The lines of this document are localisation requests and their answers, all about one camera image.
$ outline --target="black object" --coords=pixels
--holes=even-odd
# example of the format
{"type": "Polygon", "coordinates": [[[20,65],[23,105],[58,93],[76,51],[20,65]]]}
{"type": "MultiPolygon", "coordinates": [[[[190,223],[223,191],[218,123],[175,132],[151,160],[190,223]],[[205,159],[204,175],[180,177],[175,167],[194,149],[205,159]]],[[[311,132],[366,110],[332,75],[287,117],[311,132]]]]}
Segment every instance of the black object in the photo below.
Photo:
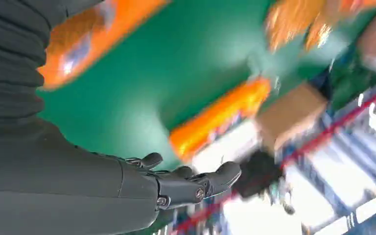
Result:
{"type": "Polygon", "coordinates": [[[241,176],[233,185],[241,197],[250,198],[283,177],[283,171],[275,164],[273,157],[258,150],[240,163],[241,176]]]}
{"type": "Polygon", "coordinates": [[[326,100],[330,101],[332,99],[332,84],[329,69],[322,71],[309,80],[309,84],[316,88],[326,100]]]}

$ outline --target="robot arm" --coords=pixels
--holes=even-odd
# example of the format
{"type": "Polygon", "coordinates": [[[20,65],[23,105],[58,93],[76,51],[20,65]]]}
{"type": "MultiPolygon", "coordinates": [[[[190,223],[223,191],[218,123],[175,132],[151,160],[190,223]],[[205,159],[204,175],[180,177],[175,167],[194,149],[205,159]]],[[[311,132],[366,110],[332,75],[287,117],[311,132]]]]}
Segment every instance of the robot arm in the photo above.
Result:
{"type": "Polygon", "coordinates": [[[36,68],[45,63],[51,29],[98,2],[0,0],[0,235],[140,230],[159,209],[200,202],[240,174],[232,163],[194,177],[186,169],[154,172],[158,154],[127,161],[96,155],[37,117],[43,78],[36,68]]]}

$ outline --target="robotic hand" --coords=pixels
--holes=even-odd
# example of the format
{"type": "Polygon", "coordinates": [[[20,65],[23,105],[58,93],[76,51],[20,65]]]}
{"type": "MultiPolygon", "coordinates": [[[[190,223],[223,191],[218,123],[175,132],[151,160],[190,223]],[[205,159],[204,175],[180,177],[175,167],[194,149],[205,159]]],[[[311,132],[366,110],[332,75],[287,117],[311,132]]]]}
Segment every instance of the robotic hand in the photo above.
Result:
{"type": "Polygon", "coordinates": [[[180,167],[174,172],[151,171],[162,162],[162,156],[151,153],[143,159],[125,160],[135,167],[146,170],[147,175],[154,177],[158,183],[159,209],[173,209],[202,200],[228,190],[240,177],[240,166],[233,162],[223,164],[216,172],[193,175],[191,168],[180,167]]]}

